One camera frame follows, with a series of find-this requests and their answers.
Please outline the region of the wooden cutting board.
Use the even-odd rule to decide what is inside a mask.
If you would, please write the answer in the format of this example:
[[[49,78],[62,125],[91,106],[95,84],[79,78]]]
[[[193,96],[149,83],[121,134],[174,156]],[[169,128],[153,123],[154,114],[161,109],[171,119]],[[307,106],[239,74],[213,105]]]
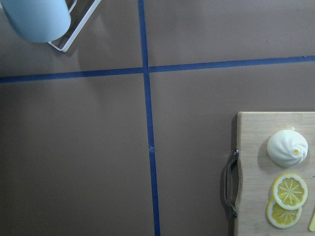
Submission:
[[[315,233],[315,115],[240,112],[237,236]]]

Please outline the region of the light blue cup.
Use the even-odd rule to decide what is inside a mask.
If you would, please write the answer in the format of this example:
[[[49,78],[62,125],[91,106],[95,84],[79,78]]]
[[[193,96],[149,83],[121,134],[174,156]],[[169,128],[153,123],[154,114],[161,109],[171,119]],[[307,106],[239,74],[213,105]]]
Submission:
[[[63,36],[71,24],[64,0],[2,0],[4,13],[21,38],[46,43]]]

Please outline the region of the upper lemon slice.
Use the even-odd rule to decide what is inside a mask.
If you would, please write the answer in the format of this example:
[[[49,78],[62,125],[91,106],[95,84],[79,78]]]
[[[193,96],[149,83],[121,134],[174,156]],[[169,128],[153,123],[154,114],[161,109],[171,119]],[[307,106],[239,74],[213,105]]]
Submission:
[[[299,175],[286,173],[274,180],[272,196],[280,207],[287,210],[297,210],[305,204],[308,188]]]

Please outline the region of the lemon slice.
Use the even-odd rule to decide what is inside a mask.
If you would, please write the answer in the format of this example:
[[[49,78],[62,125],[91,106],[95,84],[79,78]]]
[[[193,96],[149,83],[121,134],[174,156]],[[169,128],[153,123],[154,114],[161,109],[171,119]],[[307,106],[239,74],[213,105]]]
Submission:
[[[297,224],[302,215],[302,208],[288,210],[271,199],[266,208],[266,217],[271,225],[279,229],[288,229]]]
[[[308,188],[299,175],[286,173],[274,180],[272,196],[280,207],[287,210],[297,210],[305,204]]]

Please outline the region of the lower lemon slice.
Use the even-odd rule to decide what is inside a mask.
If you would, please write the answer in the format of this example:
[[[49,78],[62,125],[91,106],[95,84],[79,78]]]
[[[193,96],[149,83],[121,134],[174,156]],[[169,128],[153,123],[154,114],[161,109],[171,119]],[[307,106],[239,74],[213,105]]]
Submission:
[[[297,224],[302,215],[302,208],[288,210],[271,199],[266,208],[266,217],[271,225],[279,229],[288,229]]]

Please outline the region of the yellow plastic knife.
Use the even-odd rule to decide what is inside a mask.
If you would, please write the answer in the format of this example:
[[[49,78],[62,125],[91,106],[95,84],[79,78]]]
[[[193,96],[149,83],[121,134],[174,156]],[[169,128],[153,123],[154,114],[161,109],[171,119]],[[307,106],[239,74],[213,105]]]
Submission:
[[[312,219],[310,221],[309,227],[308,227],[310,232],[315,231],[315,212],[313,213]]]

